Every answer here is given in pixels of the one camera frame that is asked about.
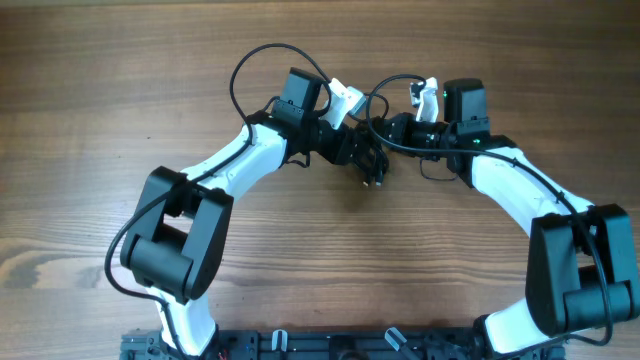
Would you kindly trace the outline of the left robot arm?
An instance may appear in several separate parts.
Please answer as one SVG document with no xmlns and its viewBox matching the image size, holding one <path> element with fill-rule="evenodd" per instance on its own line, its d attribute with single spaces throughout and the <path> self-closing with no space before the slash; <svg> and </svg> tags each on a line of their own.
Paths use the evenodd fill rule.
<svg viewBox="0 0 640 360">
<path fill-rule="evenodd" d="M 335 165 L 357 162 L 369 147 L 343 120 L 365 100 L 337 79 L 293 68 L 282 93 L 246 116 L 239 135 L 219 152 L 181 171 L 151 172 L 119 237 L 121 265 L 161 317 L 153 355 L 214 356 L 219 328 L 206 292 L 222 262 L 235 201 L 297 154 L 316 152 Z"/>
</svg>

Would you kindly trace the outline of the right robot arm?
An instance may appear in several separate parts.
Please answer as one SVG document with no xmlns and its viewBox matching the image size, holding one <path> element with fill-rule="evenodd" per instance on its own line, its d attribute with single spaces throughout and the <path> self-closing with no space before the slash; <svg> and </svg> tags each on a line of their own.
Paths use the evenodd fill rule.
<svg viewBox="0 0 640 360">
<path fill-rule="evenodd" d="M 445 160 L 455 178 L 495 201 L 529 238 L 523 299 L 474 323 L 475 358 L 548 357 L 563 340 L 607 344 L 616 323 L 639 316 L 631 219 L 617 204 L 567 191 L 504 135 L 490 131 L 481 80 L 410 85 L 414 113 L 371 127 L 383 144 Z"/>
</svg>

